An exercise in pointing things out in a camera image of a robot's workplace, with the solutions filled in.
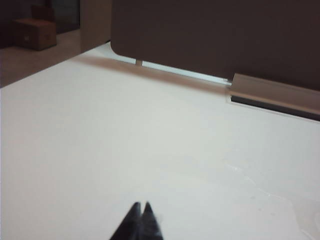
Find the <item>black object tip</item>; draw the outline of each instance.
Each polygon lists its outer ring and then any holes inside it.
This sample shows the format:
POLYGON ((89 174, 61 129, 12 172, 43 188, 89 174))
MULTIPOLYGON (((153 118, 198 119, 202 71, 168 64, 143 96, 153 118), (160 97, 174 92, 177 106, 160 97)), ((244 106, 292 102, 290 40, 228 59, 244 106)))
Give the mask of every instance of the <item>black object tip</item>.
POLYGON ((110 240, 137 240, 141 215, 140 202, 135 202, 110 240))

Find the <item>wall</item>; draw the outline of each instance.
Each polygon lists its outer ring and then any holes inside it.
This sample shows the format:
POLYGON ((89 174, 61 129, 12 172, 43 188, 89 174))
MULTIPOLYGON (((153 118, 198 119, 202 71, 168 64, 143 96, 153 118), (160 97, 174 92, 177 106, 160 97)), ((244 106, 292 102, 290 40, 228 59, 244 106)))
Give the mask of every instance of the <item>wall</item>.
POLYGON ((81 51, 95 48, 111 38, 112 0, 81 0, 81 51))

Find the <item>white tabletop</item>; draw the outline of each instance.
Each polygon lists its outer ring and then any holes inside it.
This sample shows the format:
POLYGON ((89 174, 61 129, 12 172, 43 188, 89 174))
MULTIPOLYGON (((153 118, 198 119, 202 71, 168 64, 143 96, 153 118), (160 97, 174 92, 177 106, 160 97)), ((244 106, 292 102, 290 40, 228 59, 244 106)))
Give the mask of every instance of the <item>white tabletop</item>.
POLYGON ((103 45, 1 89, 1 238, 107 240, 150 201, 165 240, 320 240, 320 123, 103 45))

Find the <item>cardboard box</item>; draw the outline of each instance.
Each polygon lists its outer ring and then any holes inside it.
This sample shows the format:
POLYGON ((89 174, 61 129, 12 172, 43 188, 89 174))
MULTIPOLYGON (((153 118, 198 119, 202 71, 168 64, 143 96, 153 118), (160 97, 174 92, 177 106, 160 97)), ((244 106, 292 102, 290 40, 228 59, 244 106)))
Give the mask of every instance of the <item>cardboard box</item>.
POLYGON ((36 18, 23 18, 12 23, 13 41, 16 46, 43 50, 57 44, 56 24, 36 18))

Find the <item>dark panel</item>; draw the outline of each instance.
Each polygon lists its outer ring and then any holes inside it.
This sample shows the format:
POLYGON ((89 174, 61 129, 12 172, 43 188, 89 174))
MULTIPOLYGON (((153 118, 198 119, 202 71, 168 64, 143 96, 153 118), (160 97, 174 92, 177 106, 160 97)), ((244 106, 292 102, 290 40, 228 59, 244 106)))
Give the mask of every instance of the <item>dark panel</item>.
POLYGON ((244 98, 244 97, 240 97, 240 96, 231 96, 231 101, 236 102, 236 103, 240 103, 240 104, 251 105, 251 106, 255 106, 255 107, 259 107, 259 108, 263 108, 263 109, 269 109, 269 110, 281 112, 284 114, 295 115, 295 116, 303 117, 306 119, 320 121, 319 114, 310 113, 310 112, 306 112, 306 111, 300 111, 300 110, 292 109, 289 107, 274 105, 274 104, 270 104, 270 103, 266 103, 266 102, 262 102, 262 101, 256 101, 256 100, 252 100, 252 99, 248 99, 248 98, 244 98))
POLYGON ((113 0, 119 55, 320 90, 319 0, 113 0))

